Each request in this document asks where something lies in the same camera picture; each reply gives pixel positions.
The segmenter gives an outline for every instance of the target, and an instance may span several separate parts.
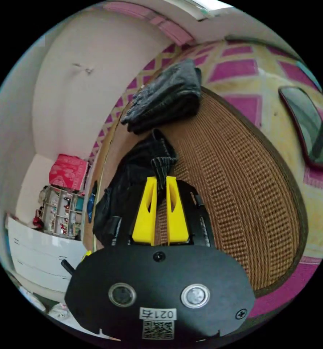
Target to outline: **shelf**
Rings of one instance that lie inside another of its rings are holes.
[[[49,187],[44,200],[45,233],[68,239],[75,238],[78,233],[77,227],[81,225],[82,220],[82,211],[75,210],[77,199],[77,194]],[[66,229],[66,234],[61,233],[62,225]]]

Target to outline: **gray cloth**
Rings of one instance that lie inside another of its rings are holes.
[[[133,96],[122,118],[128,131],[140,134],[167,122],[197,114],[201,97],[201,70],[192,59],[171,65]]]

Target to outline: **black cloth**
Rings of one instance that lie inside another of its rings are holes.
[[[158,193],[166,187],[166,177],[177,162],[177,155],[158,129],[138,142],[120,161],[117,171],[97,203],[93,220],[93,233],[102,242],[105,226],[113,216],[125,210],[129,188],[145,183],[147,177],[156,176]]]
[[[122,118],[128,131],[141,134],[165,123],[195,116],[200,107],[201,70],[192,59],[171,65],[133,96]]]

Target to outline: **white wall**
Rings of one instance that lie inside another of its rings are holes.
[[[87,158],[115,103],[171,41],[155,26],[104,10],[82,12],[57,37],[41,66],[33,104],[36,152]],[[90,75],[72,63],[93,67]]]
[[[10,270],[4,231],[5,212],[15,213],[23,178],[35,155],[32,103],[41,63],[61,23],[36,42],[17,62],[0,88],[0,262]]]
[[[49,184],[49,172],[53,161],[35,154],[27,173],[23,178],[19,198],[16,205],[17,218],[28,224],[33,220],[35,210],[39,208],[39,192]]]
[[[295,55],[297,53],[275,32],[250,15],[236,9],[216,11],[219,17],[198,22],[199,12],[182,0],[123,0],[148,7],[187,30],[198,43],[223,40],[227,35],[254,37],[268,41]]]

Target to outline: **camera lens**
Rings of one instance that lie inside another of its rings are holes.
[[[132,286],[120,282],[110,287],[108,297],[114,305],[128,307],[135,302],[136,292]]]
[[[181,301],[187,308],[201,308],[210,299],[209,289],[201,284],[187,286],[181,294]]]

